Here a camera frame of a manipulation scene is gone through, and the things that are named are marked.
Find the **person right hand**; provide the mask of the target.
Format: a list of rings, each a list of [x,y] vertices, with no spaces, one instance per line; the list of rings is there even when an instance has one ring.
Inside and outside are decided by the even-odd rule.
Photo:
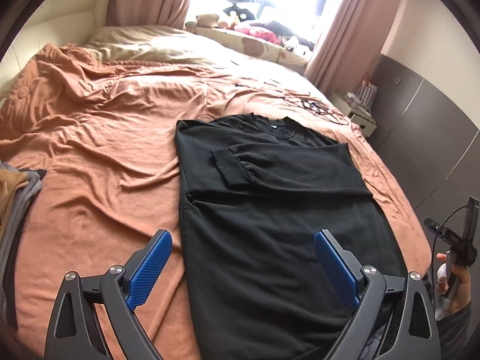
[[[435,311],[436,320],[462,311],[471,302],[471,276],[468,267],[448,264],[452,253],[437,253],[440,267],[436,274],[436,289],[440,295],[440,305]]]

